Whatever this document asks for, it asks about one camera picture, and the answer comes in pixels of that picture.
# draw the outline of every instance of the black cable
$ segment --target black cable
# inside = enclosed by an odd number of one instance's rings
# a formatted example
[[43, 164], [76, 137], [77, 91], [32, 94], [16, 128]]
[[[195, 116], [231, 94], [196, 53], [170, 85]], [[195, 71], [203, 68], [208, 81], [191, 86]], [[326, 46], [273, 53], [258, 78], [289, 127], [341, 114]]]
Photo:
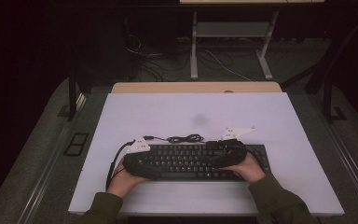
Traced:
[[122, 168], [121, 170], [117, 171], [114, 175], [112, 175], [112, 179], [115, 178], [116, 175], [120, 174], [121, 171], [125, 170], [126, 168]]
[[163, 71], [175, 72], [175, 71], [183, 70], [183, 69], [186, 67], [188, 61], [189, 61], [189, 57], [186, 57], [186, 60], [185, 60], [184, 64], [182, 64], [181, 66], [179, 66], [179, 67], [177, 67], [177, 68], [172, 68], [172, 69], [164, 68], [164, 67], [162, 67], [161, 65], [159, 65], [159, 64], [157, 64], [157, 63], [152, 63], [152, 62], [150, 62], [150, 61], [147, 61], [146, 63], [151, 63], [151, 64], [155, 65], [156, 67], [158, 67], [159, 69], [161, 69], [161, 70], [163, 70]]
[[164, 81], [164, 78], [162, 78], [162, 75], [153, 67], [147, 66], [145, 64], [142, 65], [146, 70], [150, 71], [151, 73], [155, 74], [156, 77], [159, 77], [161, 81]]
[[186, 137], [178, 137], [178, 136], [174, 136], [174, 137], [169, 137], [167, 139], [163, 139], [163, 138], [159, 138], [159, 137], [155, 137], [155, 136], [144, 136], [145, 140], [153, 140], [153, 139], [159, 139], [162, 141], [167, 141], [169, 143], [198, 143], [198, 142], [202, 142], [202, 140], [204, 139], [201, 135], [197, 134], [197, 133], [193, 133], [191, 135], [188, 135]]
[[141, 71], [145, 71], [147, 74], [149, 74], [151, 77], [153, 77], [156, 82], [158, 82], [158, 77], [162, 78], [161, 75], [154, 69], [151, 69], [144, 65], [142, 65], [142, 67], [140, 69], [141, 69]]
[[107, 177], [106, 177], [106, 186], [105, 186], [106, 189], [109, 187], [109, 184], [112, 181], [112, 178], [115, 176], [115, 175], [112, 176], [112, 173], [115, 170], [115, 165], [116, 165], [118, 155], [120, 155], [120, 152], [124, 149], [124, 147], [131, 146], [134, 142], [135, 142], [135, 140], [124, 144], [116, 153], [115, 159], [112, 161], [112, 163], [110, 163], [109, 173], [107, 174]]

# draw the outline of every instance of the olive green sleeve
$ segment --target olive green sleeve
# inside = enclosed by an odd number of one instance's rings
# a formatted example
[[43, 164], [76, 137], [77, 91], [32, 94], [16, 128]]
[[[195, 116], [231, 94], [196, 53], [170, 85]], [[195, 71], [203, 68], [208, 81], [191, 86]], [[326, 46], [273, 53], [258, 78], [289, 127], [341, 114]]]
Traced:
[[95, 194], [91, 208], [76, 224], [112, 224], [116, 223], [118, 211], [123, 204], [123, 199], [110, 193]]
[[297, 195], [284, 189], [273, 175], [249, 186], [259, 213], [280, 224], [318, 224]]

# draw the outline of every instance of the metal stand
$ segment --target metal stand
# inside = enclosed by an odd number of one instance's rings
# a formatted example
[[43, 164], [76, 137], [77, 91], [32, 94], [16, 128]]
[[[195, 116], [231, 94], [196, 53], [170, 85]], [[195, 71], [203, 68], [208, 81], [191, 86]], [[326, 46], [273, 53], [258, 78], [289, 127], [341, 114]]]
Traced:
[[275, 28], [279, 12], [272, 14], [270, 22], [197, 22], [197, 12], [193, 13], [193, 34], [191, 38], [190, 72], [191, 78], [199, 78], [197, 67], [197, 37], [264, 37], [261, 50], [256, 51], [257, 59], [266, 80], [272, 80], [272, 74], [265, 55]]

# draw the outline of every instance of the keyboard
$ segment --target keyboard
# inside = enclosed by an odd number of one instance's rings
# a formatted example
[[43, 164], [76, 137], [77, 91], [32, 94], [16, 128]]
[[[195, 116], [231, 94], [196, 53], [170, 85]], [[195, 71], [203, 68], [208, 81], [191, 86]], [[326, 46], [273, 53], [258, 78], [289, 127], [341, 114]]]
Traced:
[[[215, 169], [204, 158], [218, 156], [222, 149], [210, 148], [206, 144], [193, 145], [149, 145], [150, 151], [145, 154], [144, 162], [159, 167], [161, 173], [157, 181], [244, 181], [231, 171]], [[262, 164], [266, 174], [271, 173], [269, 159], [264, 145], [247, 145]]]

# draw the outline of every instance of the cable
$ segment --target cable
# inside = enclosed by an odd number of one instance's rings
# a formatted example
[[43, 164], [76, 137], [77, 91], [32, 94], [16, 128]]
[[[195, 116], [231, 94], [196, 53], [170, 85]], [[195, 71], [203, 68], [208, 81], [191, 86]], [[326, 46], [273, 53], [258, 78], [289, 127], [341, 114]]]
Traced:
[[150, 75], [151, 77], [153, 77], [154, 79], [155, 79], [155, 82], [158, 82], [158, 77], [154, 74], [154, 73], [152, 73], [152, 72], [150, 72], [150, 71], [148, 71], [147, 69], [144, 69], [144, 68], [139, 68], [139, 78], [140, 78], [140, 81], [142, 81], [141, 80], [141, 76], [143, 75], [143, 73], [142, 73], [142, 71], [145, 71], [148, 75]]
[[118, 175], [121, 171], [125, 170], [126, 168], [122, 168], [121, 170], [117, 171], [117, 173], [115, 173], [113, 176], [112, 176], [112, 179], [115, 178], [116, 175]]
[[158, 71], [156, 71], [154, 68], [149, 67], [149, 66], [147, 66], [147, 65], [145, 65], [145, 64], [142, 64], [141, 66], [143, 67], [143, 69], [144, 69], [147, 73], [151, 74], [151, 75], [156, 79], [156, 82], [158, 82], [158, 78], [159, 78], [161, 81], [163, 81], [163, 78], [162, 78], [161, 74], [160, 74]]
[[115, 159], [112, 161], [112, 163], [110, 163], [110, 168], [109, 168], [109, 173], [107, 174], [106, 177], [106, 189], [109, 187], [110, 182], [112, 181], [112, 178], [115, 176], [112, 176], [113, 171], [115, 170], [115, 165], [116, 165], [116, 161], [118, 158], [118, 155], [120, 154], [120, 152], [124, 149], [124, 147], [128, 147], [131, 146], [133, 143], [135, 142], [135, 140], [133, 140], [132, 142], [128, 142], [126, 144], [124, 144], [116, 153]]
[[139, 39], [139, 37], [136, 35], [128, 35], [128, 38], [129, 38], [129, 42], [131, 40], [136, 40], [138, 46], [133, 46], [133, 49], [127, 49], [127, 51], [134, 53], [134, 54], [142, 55], [142, 42]]
[[[221, 65], [223, 65], [223, 66], [231, 66], [232, 64], [234, 64], [234, 60], [232, 60], [231, 56], [229, 56], [226, 53], [211, 53], [209, 50], [206, 50], [206, 49], [204, 51], [213, 56], [214, 60], [204, 58], [206, 61], [208, 61], [210, 63], [215, 63], [215, 64], [218, 64], [219, 66], [221, 66]], [[216, 60], [216, 57], [214, 57], [214, 55], [216, 55], [216, 54], [226, 56], [229, 59], [229, 63], [223, 63], [221, 60]]]
[[173, 68], [173, 69], [164, 68], [164, 67], [162, 67], [161, 65], [159, 65], [159, 64], [157, 64], [157, 63], [152, 63], [152, 62], [150, 62], [150, 61], [148, 61], [148, 62], [146, 62], [146, 63], [151, 63], [151, 64], [155, 65], [156, 67], [158, 67], [159, 69], [161, 69], [161, 70], [163, 70], [163, 71], [175, 72], [175, 71], [180, 71], [180, 70], [184, 69], [184, 68], [186, 67], [188, 61], [189, 61], [189, 57], [186, 57], [186, 61], [184, 62], [183, 65], [179, 66], [178, 68]]
[[201, 54], [197, 54], [197, 60], [202, 63], [205, 67], [209, 68], [209, 69], [212, 69], [212, 70], [216, 70], [216, 71], [220, 71], [220, 70], [224, 70], [224, 68], [216, 63], [216, 62], [212, 62], [212, 63], [215, 63], [217, 65], [219, 65], [219, 67], [217, 68], [214, 68], [214, 67], [211, 67], [210, 65], [208, 65], [204, 60], [208, 61], [204, 56], [202, 56]]
[[167, 141], [169, 143], [198, 143], [198, 142], [202, 142], [202, 140], [204, 139], [201, 135], [197, 134], [197, 133], [193, 133], [191, 135], [188, 135], [186, 137], [178, 137], [178, 136], [174, 136], [174, 137], [169, 137], [167, 139], [163, 139], [163, 138], [159, 138], [159, 137], [155, 137], [155, 136], [144, 136], [145, 140], [153, 140], [153, 139], [159, 139], [162, 141]]
[[205, 50], [205, 52], [211, 54], [211, 55], [220, 63], [220, 65], [221, 65], [224, 69], [226, 69], [228, 72], [230, 72], [230, 73], [232, 73], [232, 74], [234, 74], [234, 75], [237, 75], [237, 76], [239, 76], [239, 77], [243, 77], [243, 78], [245, 78], [246, 80], [253, 82], [250, 78], [245, 77], [245, 76], [243, 76], [243, 75], [240, 75], [240, 74], [238, 74], [238, 73], [235, 73], [235, 72], [229, 70], [228, 68], [226, 68], [226, 67], [216, 58], [216, 56], [214, 56], [209, 50]]

